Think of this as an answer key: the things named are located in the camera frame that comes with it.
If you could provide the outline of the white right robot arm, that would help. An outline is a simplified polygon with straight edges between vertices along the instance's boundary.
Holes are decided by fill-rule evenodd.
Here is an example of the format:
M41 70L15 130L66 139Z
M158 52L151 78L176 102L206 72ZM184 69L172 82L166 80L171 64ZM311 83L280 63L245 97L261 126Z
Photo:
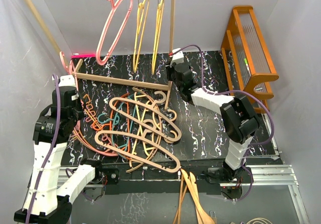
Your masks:
M229 182L237 181L242 175L248 147L260 127L258 115L250 101L245 96L211 94L203 90L195 82L190 66L185 63L168 63L166 71L168 80L176 85L184 101L221 115L229 147L223 167L215 174Z

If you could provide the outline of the yellow velvet hanger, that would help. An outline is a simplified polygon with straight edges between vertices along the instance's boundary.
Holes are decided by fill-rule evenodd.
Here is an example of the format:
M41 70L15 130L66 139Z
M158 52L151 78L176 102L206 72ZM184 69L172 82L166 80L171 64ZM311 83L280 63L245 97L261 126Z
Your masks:
M134 42L134 53L133 53L133 71L137 72L139 64L139 56L145 32L145 25L149 10L149 0L138 1L137 16L136 16L136 33Z
M151 73L154 75L156 67L156 58L159 45L159 39L162 29L163 13L164 13L164 0L157 0L157 11L156 11L156 22L155 22L155 35L154 35L154 45L151 61Z

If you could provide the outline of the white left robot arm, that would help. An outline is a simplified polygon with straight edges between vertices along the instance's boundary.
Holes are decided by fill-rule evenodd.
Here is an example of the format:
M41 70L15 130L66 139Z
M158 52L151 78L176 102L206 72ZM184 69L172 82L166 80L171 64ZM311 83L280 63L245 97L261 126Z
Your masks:
M61 186L59 172L67 141L77 122L84 118L74 86L60 86L52 92L52 104L39 115L34 128L34 165L23 207L14 214L20 223L67 223L72 204L85 186L99 183L103 170L99 161L84 160Z

